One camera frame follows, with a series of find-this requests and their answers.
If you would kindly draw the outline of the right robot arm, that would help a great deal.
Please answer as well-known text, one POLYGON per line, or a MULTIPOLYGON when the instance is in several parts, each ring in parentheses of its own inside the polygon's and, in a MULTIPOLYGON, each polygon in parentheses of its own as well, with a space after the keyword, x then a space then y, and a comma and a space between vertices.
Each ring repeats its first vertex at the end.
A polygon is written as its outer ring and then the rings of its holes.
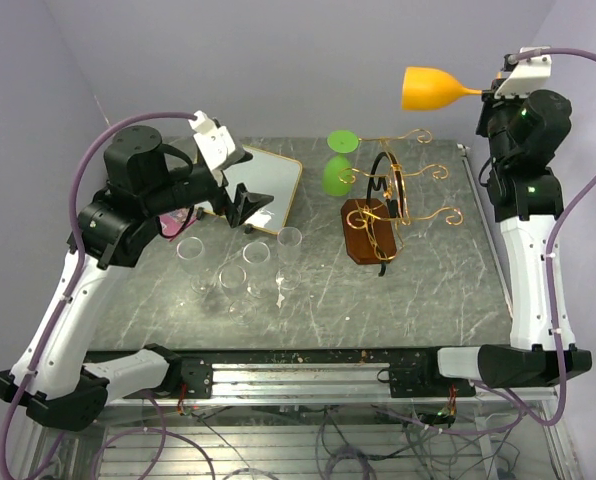
POLYGON ((512 327, 506 345, 443 347, 418 373, 437 396, 454 378, 490 388, 554 386, 592 367, 576 345, 564 306, 557 243, 550 235, 564 217, 562 188, 549 168, 571 130, 571 103, 551 90, 525 99, 485 99, 477 132, 489 144, 486 189, 509 263, 512 327))

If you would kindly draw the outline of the green plastic wine glass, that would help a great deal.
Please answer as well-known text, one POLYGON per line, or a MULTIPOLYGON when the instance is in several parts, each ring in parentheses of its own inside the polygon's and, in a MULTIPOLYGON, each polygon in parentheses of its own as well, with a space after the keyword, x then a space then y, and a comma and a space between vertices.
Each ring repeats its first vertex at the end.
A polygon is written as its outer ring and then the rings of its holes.
POLYGON ((336 130, 327 137, 327 145, 334 153, 323 170, 323 191, 334 197, 347 195, 355 181, 352 165, 347 158, 359 146, 358 136, 350 130, 336 130))

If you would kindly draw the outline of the orange plastic wine glass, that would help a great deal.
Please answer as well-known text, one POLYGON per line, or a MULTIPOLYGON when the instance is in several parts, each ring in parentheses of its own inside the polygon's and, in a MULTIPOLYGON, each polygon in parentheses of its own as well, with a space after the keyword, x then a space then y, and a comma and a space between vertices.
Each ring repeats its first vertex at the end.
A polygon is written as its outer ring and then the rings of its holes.
POLYGON ((443 70, 410 66, 403 76, 401 108, 405 111, 437 110, 463 97, 481 94, 482 90, 465 87, 443 70))

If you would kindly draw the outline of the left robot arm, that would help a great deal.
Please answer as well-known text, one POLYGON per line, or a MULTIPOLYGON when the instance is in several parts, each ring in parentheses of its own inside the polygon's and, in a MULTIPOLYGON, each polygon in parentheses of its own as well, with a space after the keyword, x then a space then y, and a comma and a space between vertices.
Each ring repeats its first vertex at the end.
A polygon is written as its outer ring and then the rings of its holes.
POLYGON ((60 283, 25 353, 0 371, 0 399, 25 407, 50 428, 78 432, 117 399, 148 390, 170 397, 181 387, 182 359, 149 344, 136 353, 88 363, 101 312, 145 247, 162 233, 160 217, 203 202, 242 225, 272 201, 238 184, 228 193, 224 172, 252 154, 224 126, 195 126, 197 157, 164 143, 146 125, 121 129, 103 154, 107 184, 76 216, 60 283))

